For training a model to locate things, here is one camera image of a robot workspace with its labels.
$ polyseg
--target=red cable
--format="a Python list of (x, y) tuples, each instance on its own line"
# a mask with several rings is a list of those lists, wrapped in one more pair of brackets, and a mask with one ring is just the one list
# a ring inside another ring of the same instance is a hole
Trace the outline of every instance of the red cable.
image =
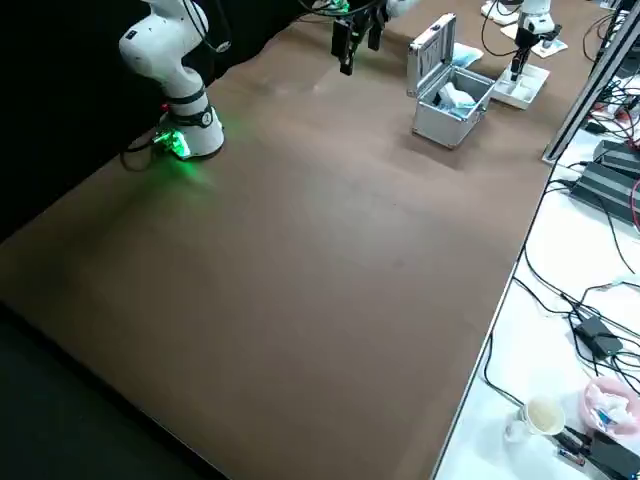
[(629, 196), (629, 205), (631, 206), (631, 217), (633, 218), (633, 224), (638, 230), (640, 230), (640, 220), (636, 214), (636, 190), (640, 187), (640, 179), (636, 180), (636, 183), (631, 187), (631, 195)]

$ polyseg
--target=open case lid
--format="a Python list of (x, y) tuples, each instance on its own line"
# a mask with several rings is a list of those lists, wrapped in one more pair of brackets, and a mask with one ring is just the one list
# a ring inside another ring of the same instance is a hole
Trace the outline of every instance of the open case lid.
[(456, 16), (440, 17), (409, 45), (407, 95), (419, 97), (451, 65)]

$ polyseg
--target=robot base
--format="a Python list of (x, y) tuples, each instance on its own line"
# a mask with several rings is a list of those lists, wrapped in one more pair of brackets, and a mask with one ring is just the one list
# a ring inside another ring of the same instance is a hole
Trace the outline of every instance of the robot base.
[(215, 112), (206, 127), (176, 125), (168, 115), (160, 121), (153, 143), (172, 152), (180, 160), (207, 160), (224, 145), (224, 131)]
[(526, 110), (538, 95), (547, 81), (549, 70), (526, 64), (522, 75), (515, 82), (511, 81), (511, 65), (502, 72), (493, 89), (493, 98), (521, 110)]

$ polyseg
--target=black device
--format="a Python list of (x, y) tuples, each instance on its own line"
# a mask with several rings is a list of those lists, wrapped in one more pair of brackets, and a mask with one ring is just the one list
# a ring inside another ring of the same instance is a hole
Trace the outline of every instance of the black device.
[(626, 143), (602, 140), (593, 152), (593, 160), (627, 177), (640, 178), (640, 151)]
[(381, 0), (366, 10), (333, 22), (331, 55), (340, 60), (340, 72), (345, 75), (353, 73), (353, 59), (365, 36), (371, 50), (377, 52), (380, 49), (382, 32), (388, 21), (386, 0)]
[(597, 315), (584, 319), (574, 331), (598, 360), (604, 360), (622, 350), (622, 342)]
[(596, 430), (587, 459), (612, 480), (640, 478), (640, 457)]
[(553, 438), (572, 454), (586, 458), (611, 480), (640, 480), (640, 457), (598, 430), (591, 437), (567, 426)]
[[(598, 163), (590, 162), (571, 189), (571, 197), (613, 217), (633, 225), (631, 215), (631, 189), (635, 183), (631, 176)], [(640, 202), (636, 202), (636, 215), (640, 215)]]

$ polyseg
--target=pink object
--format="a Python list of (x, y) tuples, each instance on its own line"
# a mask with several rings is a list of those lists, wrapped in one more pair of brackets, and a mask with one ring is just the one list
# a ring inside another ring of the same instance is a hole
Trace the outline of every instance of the pink object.
[(587, 398), (587, 390), (591, 385), (596, 385), (602, 393), (611, 393), (613, 395), (619, 395), (627, 398), (629, 400), (627, 412), (633, 415), (636, 419), (633, 425), (617, 425), (604, 433), (613, 433), (615, 435), (636, 435), (637, 433), (640, 433), (640, 397), (638, 397), (633, 390), (621, 381), (611, 377), (594, 378), (589, 382), (587, 387), (584, 389), (584, 392), (582, 392), (582, 395), (580, 396), (580, 417), (584, 423), (594, 430), (597, 429), (597, 426), (591, 417), (591, 404)]

